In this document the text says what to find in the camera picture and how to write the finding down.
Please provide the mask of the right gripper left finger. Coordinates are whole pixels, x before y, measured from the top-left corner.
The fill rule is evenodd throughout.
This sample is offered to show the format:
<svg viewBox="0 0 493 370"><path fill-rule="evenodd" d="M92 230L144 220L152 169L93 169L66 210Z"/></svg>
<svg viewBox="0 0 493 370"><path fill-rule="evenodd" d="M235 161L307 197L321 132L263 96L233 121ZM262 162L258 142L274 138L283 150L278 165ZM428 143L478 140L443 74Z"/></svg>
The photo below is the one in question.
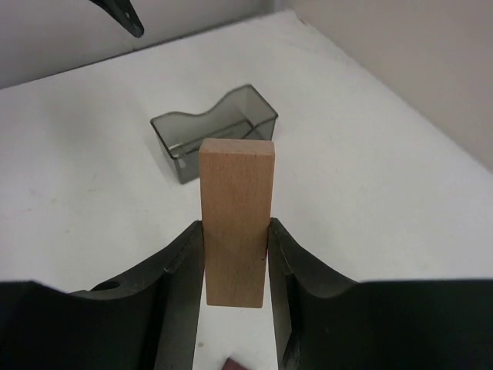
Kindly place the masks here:
<svg viewBox="0 0 493 370"><path fill-rule="evenodd" d="M3 369L190 369L203 286L203 229L88 291L1 284Z"/></svg>

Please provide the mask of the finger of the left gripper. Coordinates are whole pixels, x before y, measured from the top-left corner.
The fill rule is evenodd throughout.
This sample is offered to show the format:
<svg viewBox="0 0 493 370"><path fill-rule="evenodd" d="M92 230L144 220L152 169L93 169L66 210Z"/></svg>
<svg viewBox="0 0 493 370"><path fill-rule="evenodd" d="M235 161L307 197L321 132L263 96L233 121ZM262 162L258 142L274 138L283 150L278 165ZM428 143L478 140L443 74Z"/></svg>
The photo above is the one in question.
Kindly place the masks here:
<svg viewBox="0 0 493 370"><path fill-rule="evenodd" d="M90 0L118 22L130 35L141 38L144 27L130 0Z"/></svg>

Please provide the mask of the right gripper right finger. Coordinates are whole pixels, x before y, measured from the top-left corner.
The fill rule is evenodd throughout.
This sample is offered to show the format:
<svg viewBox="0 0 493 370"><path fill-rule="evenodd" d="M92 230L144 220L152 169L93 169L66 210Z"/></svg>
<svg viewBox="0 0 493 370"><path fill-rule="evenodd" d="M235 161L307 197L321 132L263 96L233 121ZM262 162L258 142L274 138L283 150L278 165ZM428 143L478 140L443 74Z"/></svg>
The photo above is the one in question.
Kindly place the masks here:
<svg viewBox="0 0 493 370"><path fill-rule="evenodd" d="M356 282L275 218L268 264L281 369L492 367L489 279Z"/></svg>

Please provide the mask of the natural long wood block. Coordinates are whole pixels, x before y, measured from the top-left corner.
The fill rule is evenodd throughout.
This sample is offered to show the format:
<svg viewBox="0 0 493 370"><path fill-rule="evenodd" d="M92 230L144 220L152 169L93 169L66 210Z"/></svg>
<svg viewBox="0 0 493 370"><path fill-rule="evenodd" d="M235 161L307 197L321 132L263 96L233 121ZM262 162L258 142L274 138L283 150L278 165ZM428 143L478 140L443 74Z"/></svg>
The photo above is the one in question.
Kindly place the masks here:
<svg viewBox="0 0 493 370"><path fill-rule="evenodd" d="M199 151L206 302L262 308L275 147L206 139Z"/></svg>

